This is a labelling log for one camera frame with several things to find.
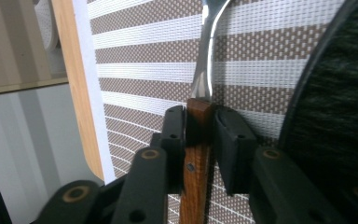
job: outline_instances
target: brown and white striped panel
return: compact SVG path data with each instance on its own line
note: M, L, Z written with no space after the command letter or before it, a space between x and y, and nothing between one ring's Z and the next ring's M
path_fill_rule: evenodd
M215 101L239 111L262 145L276 145L307 59L343 0L233 0L218 25ZM88 4L116 176L160 132L164 111L185 105L200 42L200 0ZM209 223L253 223L247 195L228 197L215 166ZM169 222L180 199L170 195Z

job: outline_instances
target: wooden handle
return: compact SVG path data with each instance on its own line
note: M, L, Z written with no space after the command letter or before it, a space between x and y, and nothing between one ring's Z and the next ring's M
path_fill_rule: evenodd
M181 224L202 224L204 220L212 121L213 105L196 99L187 101L185 189L181 197Z

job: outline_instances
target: wooden frame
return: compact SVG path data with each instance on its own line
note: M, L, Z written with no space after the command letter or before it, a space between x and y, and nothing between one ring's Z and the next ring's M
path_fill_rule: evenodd
M74 102L84 156L91 171L103 180L103 168L90 106L86 74L80 50L72 0L52 1L65 60L66 73Z

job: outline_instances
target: black bristles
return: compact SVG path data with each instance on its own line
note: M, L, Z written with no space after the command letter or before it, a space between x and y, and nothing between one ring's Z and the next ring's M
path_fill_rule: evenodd
M280 148L310 175L358 178L358 1L338 14L304 70Z

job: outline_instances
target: handle rivet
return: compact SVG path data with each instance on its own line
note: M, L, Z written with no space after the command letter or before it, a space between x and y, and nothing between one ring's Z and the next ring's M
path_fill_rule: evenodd
M191 163L191 162L186 165L186 168L189 172L194 172L196 170L193 163Z

